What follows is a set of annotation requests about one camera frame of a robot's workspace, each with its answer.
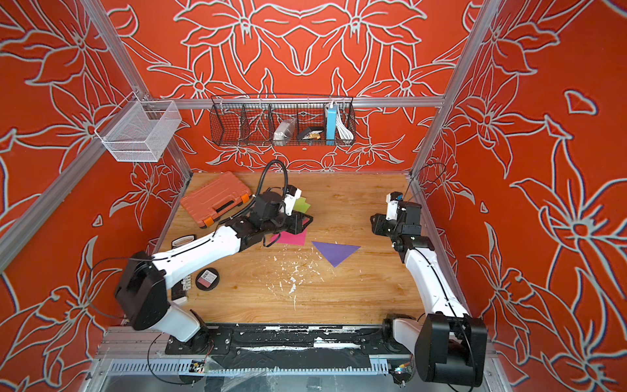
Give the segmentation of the magenta square paper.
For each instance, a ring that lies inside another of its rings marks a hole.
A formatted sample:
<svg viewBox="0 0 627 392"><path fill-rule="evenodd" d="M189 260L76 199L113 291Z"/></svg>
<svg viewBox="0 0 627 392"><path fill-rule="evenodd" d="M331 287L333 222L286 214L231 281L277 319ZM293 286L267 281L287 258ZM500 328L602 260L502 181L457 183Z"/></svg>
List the magenta square paper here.
<svg viewBox="0 0 627 392"><path fill-rule="evenodd" d="M299 217L288 220L283 227L284 231L274 235L270 242L304 246L307 235L306 227L309 221L309 218L300 219Z"/></svg>

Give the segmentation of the lime green square paper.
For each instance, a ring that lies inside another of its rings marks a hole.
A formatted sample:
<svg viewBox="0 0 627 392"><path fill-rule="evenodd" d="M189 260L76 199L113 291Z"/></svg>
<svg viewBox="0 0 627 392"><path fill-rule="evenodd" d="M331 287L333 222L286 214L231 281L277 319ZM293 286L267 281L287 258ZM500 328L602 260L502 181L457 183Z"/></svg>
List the lime green square paper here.
<svg viewBox="0 0 627 392"><path fill-rule="evenodd" d="M310 207L311 205L307 203L306 198L301 197L295 202L293 210L295 212L307 213Z"/></svg>

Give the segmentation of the purple square paper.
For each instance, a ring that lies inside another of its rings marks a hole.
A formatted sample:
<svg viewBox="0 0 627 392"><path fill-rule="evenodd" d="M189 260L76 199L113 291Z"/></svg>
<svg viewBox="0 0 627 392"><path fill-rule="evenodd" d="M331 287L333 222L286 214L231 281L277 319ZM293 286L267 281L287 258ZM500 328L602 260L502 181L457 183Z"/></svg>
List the purple square paper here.
<svg viewBox="0 0 627 392"><path fill-rule="evenodd" d="M313 242L313 245L333 268L339 266L360 249L360 246L338 243Z"/></svg>

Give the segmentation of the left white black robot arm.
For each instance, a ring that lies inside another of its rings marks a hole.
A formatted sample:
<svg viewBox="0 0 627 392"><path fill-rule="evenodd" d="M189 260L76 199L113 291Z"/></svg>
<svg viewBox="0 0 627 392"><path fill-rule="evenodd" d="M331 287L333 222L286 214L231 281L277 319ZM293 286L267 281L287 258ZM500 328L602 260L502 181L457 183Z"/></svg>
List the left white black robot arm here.
<svg viewBox="0 0 627 392"><path fill-rule="evenodd" d="M268 235L298 235L313 221L303 212L266 220L251 214L229 219L215 232L179 248L153 256L137 253L129 257L114 298L134 330L156 330L188 342L199 335L203 322L168 297L175 284L215 261L244 252Z"/></svg>

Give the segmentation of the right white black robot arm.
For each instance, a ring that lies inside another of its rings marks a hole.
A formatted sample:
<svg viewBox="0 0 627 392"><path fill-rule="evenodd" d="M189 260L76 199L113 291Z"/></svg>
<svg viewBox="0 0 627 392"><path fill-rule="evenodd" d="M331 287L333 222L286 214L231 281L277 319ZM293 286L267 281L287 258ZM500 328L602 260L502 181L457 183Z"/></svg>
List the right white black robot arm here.
<svg viewBox="0 0 627 392"><path fill-rule="evenodd" d="M390 336L413 355L424 382L467 386L483 384L488 330L462 305L449 286L431 239L421 233L421 205L388 195L386 213L371 216L374 235L390 239L413 278L425 309L423 321L395 317Z"/></svg>

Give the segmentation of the orange plastic tool case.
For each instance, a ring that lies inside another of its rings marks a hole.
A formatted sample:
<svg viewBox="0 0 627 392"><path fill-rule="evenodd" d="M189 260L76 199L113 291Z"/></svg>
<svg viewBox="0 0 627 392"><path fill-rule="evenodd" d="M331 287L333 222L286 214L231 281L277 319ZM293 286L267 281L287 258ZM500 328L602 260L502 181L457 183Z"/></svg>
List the orange plastic tool case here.
<svg viewBox="0 0 627 392"><path fill-rule="evenodd" d="M207 228L234 207L250 201L251 190L230 171L186 194L181 206L201 228Z"/></svg>

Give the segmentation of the round black puck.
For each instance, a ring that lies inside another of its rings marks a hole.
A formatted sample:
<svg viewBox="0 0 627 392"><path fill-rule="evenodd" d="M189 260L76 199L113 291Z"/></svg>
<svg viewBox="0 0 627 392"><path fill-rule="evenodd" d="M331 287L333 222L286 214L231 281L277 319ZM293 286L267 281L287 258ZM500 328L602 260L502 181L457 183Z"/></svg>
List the round black puck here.
<svg viewBox="0 0 627 392"><path fill-rule="evenodd" d="M198 272L194 284L200 291L214 290L220 282L219 272L215 268L205 268Z"/></svg>

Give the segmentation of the clear plastic bag in basket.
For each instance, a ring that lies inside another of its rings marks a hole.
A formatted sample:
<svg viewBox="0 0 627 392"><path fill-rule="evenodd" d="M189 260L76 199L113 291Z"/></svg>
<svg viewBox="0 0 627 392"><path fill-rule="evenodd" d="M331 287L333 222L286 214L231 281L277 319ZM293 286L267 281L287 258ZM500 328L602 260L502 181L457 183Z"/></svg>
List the clear plastic bag in basket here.
<svg viewBox="0 0 627 392"><path fill-rule="evenodd" d="M296 119L290 118L282 121L274 131L272 139L273 144L277 146L287 145L287 143L292 140L296 128Z"/></svg>

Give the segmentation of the small black box in basket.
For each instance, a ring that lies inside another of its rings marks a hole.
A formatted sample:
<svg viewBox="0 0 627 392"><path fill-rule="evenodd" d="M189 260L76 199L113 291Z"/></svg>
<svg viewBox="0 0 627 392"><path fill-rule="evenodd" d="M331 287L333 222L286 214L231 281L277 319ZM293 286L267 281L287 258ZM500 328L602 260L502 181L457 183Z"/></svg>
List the small black box in basket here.
<svg viewBox="0 0 627 392"><path fill-rule="evenodd" d="M298 141L317 141L323 139L326 130L324 127L313 126L307 127L297 135Z"/></svg>

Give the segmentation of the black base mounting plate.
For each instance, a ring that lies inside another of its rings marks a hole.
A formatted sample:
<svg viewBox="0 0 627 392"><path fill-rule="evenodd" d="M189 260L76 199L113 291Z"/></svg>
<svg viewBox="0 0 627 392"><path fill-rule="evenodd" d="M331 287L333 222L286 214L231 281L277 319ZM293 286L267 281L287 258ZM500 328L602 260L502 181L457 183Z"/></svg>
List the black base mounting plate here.
<svg viewBox="0 0 627 392"><path fill-rule="evenodd" d="M410 358L380 324L213 323L188 343L170 336L165 354L208 354L226 369L279 370L371 368L371 358Z"/></svg>

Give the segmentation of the light blue box in basket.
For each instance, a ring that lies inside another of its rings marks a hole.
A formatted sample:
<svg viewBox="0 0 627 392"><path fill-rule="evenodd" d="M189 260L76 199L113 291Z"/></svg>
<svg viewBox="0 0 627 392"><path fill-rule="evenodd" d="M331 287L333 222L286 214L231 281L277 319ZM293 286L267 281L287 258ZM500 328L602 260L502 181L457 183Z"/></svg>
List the light blue box in basket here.
<svg viewBox="0 0 627 392"><path fill-rule="evenodd" d="M336 139L337 108L334 104L326 107L326 144L334 145Z"/></svg>

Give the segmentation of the clear acrylic wall bin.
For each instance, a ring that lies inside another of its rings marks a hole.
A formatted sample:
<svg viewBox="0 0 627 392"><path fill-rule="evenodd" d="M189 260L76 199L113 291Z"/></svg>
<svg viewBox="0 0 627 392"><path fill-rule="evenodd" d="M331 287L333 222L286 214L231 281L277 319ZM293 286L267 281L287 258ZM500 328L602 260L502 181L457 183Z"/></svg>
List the clear acrylic wall bin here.
<svg viewBox="0 0 627 392"><path fill-rule="evenodd" d="M96 132L118 162L158 162L181 124L175 101L130 101Z"/></svg>

